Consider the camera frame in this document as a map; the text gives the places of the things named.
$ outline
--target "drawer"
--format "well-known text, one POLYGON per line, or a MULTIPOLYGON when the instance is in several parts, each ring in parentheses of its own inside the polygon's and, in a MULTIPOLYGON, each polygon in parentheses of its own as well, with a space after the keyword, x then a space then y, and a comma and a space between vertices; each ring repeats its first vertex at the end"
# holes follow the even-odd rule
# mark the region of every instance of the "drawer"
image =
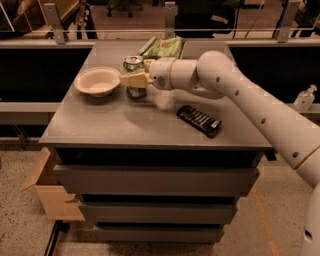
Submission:
POLYGON ((237 212, 232 204, 186 204, 141 202, 80 202, 79 208, 90 222, 229 224, 237 212))
POLYGON ((169 243, 217 243, 224 234, 217 227, 184 226, 95 226, 101 241, 139 241, 169 243))
POLYGON ((168 196, 246 196, 257 168, 112 167, 56 165, 69 193, 168 196))

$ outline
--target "speckled floor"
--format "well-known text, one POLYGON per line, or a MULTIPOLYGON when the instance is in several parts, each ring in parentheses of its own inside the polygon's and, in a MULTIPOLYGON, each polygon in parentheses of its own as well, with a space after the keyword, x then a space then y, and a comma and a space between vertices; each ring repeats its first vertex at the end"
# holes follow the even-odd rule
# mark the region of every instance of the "speckled floor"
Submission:
MULTIPOLYGON (((19 141, 0 139, 0 255, 44 255, 53 221, 48 221, 34 187, 20 192, 41 146, 21 150, 19 141)), ((85 223, 70 223, 54 255, 66 256, 295 256, 298 255, 311 188, 279 158, 259 165, 260 177, 240 200, 232 223, 215 245, 104 243, 94 240, 85 223)))

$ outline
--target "table top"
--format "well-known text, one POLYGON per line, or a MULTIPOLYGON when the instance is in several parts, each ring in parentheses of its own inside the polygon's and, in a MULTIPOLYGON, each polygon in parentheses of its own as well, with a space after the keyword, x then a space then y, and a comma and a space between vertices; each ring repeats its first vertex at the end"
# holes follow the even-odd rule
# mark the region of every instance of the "table top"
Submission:
MULTIPOLYGON (((107 66, 122 71, 127 55, 136 55, 146 41, 97 42, 81 70, 107 66)), ((210 48, 186 42, 185 56, 210 48)), ((226 53, 227 46, 212 44, 226 53)), ((241 110, 228 98, 210 100, 185 91, 159 91, 147 88, 147 96, 132 100, 119 85, 110 96, 95 98, 78 92, 72 85, 55 113, 40 143, 55 147, 271 150, 271 144, 241 110), (179 107, 190 104, 222 120, 219 132, 210 139, 176 116, 179 107)))

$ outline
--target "soda can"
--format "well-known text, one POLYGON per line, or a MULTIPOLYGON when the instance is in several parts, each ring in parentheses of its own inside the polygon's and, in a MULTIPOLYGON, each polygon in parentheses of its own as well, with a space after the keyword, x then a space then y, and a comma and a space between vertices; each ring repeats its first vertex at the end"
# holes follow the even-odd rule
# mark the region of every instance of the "soda can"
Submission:
MULTIPOLYGON (((125 72, 134 72, 143 69, 143 58, 141 56, 127 56, 123 62, 125 72)), ((127 96, 131 99, 142 98, 146 95, 145 88, 127 87, 127 96)))

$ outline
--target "white bowl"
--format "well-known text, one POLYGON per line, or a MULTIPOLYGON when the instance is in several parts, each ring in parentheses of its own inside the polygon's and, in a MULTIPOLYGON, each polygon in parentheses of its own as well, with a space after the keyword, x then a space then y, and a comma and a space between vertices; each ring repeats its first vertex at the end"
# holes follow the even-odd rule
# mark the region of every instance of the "white bowl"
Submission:
POLYGON ((120 72, 109 67, 87 69, 77 75, 74 85, 82 93, 104 97, 120 84, 120 72))

